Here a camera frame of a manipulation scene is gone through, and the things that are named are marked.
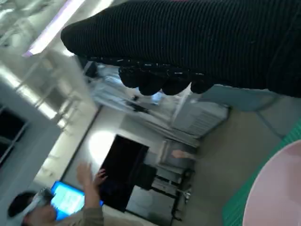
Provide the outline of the right robot hand black glove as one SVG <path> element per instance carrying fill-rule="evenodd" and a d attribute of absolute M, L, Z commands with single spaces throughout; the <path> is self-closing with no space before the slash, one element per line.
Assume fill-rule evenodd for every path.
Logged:
<path fill-rule="evenodd" d="M 214 85 L 301 96 L 298 0 L 129 0 L 66 26 L 61 40 L 145 96 Z"/>

